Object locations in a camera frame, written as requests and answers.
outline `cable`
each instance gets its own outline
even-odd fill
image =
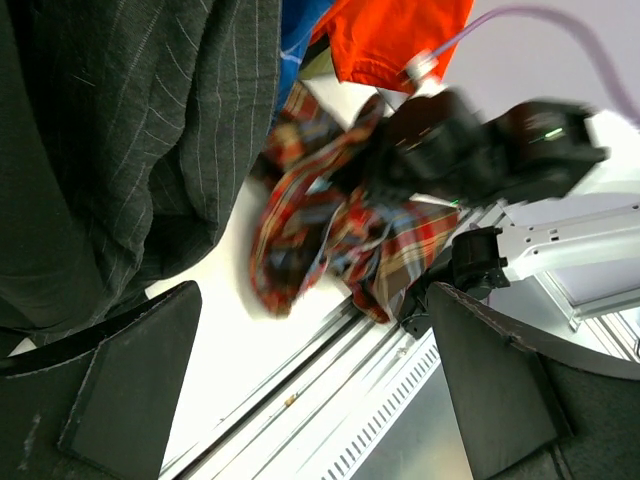
[[[611,96],[611,99],[615,103],[619,112],[626,116],[637,129],[640,129],[640,110],[638,110],[634,105],[633,100],[620,81],[620,77],[611,62],[609,55],[597,35],[587,24],[561,10],[552,7],[539,7],[536,5],[512,5],[495,8],[471,22],[453,38],[436,48],[431,55],[434,58],[439,57],[479,26],[485,24],[489,20],[503,16],[531,17],[538,20],[546,20],[557,26],[563,27],[571,33],[587,53],[587,56],[595,67],[600,80]]]

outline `dark gray suit jacket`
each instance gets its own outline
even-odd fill
[[[277,93],[280,0],[7,0],[100,321],[220,240]]]

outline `blue fabric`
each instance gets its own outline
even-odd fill
[[[335,0],[283,0],[280,43],[280,82],[275,116],[284,107],[309,47],[313,29]]]

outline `vent grille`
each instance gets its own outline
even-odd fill
[[[325,471],[322,480],[342,480],[347,477],[363,456],[377,444],[377,439],[390,426],[395,417],[419,387],[429,378],[433,370],[440,364],[440,356],[435,342],[431,339],[429,348],[410,361],[411,366],[402,380],[393,385],[377,411],[365,421],[362,428],[347,442],[334,458],[331,466]]]

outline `clothing pile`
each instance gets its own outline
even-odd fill
[[[395,319],[408,288],[458,223],[455,208],[409,201],[370,203],[326,180],[353,160],[384,113],[372,97],[343,132],[301,84],[291,92],[253,175],[272,188],[250,258],[253,288],[276,315],[324,273],[344,280],[374,320]]]

